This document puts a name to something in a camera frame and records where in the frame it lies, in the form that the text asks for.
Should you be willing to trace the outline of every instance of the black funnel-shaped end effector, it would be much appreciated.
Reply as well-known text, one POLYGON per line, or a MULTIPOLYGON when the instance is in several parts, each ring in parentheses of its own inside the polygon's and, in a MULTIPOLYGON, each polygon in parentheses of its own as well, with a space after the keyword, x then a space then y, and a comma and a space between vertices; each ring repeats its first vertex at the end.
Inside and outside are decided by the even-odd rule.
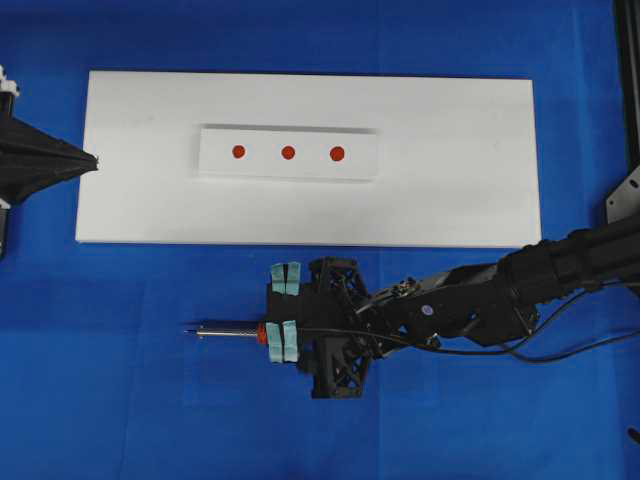
POLYGON ((98 159, 12 116, 0 93, 0 198, 9 204, 58 182, 98 169, 98 159))

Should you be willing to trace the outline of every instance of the metal frame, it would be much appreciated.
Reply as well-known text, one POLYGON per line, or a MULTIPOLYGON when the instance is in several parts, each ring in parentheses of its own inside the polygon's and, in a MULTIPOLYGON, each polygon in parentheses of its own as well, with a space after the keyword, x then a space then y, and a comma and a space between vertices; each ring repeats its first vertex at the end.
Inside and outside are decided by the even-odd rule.
POLYGON ((615 15, 631 173, 640 166, 640 0, 616 0, 615 15))

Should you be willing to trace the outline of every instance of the white board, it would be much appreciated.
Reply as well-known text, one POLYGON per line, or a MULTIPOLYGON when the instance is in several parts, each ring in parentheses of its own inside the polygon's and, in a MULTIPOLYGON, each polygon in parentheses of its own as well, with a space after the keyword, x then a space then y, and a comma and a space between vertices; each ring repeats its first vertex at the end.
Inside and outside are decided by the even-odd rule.
POLYGON ((515 247, 541 236, 528 80, 91 72, 84 148, 100 171, 81 180, 81 242, 515 247), (220 132, 258 135, 261 162, 286 162, 272 150, 287 134, 324 162, 338 140, 321 137, 343 134, 373 145, 375 168, 363 153, 348 157, 361 162, 351 178, 328 163, 220 172, 220 132))

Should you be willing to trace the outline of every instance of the blue surface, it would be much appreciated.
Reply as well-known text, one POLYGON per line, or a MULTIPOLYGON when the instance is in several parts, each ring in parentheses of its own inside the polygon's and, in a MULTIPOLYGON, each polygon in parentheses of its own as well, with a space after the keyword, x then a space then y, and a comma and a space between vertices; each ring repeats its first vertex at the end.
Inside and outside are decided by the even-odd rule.
MULTIPOLYGON (((534 80, 543 230, 595 225, 625 174, 611 2, 4 0, 0 62, 16 114, 82 143, 88 71, 153 69, 534 80)), ((357 258, 371 288, 492 261, 495 250, 78 245, 76 182, 12 212, 0 263, 0 477, 634 478, 640 347, 553 366, 403 352, 361 401, 253 345, 180 335, 255 319, 269 267, 357 258)), ((606 291, 533 342, 554 352, 638 325, 606 291)))

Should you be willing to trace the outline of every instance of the red dot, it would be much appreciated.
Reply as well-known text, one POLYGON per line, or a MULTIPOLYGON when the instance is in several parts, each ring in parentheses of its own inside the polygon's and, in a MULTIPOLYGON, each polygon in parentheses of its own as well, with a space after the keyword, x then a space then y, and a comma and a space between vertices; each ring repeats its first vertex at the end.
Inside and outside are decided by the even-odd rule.
POLYGON ((244 147, 242 145, 236 145, 235 147, 233 147, 233 156, 236 158, 242 158, 244 157, 244 154, 246 153, 246 150, 244 149, 244 147))
POLYGON ((331 152, 329 152, 329 155, 331 156, 331 160, 333 160, 334 162, 339 162, 344 158, 344 148, 333 147, 331 149, 331 152))
POLYGON ((291 160, 296 155, 296 149, 291 145, 287 145, 282 149, 282 156, 285 160, 291 160))

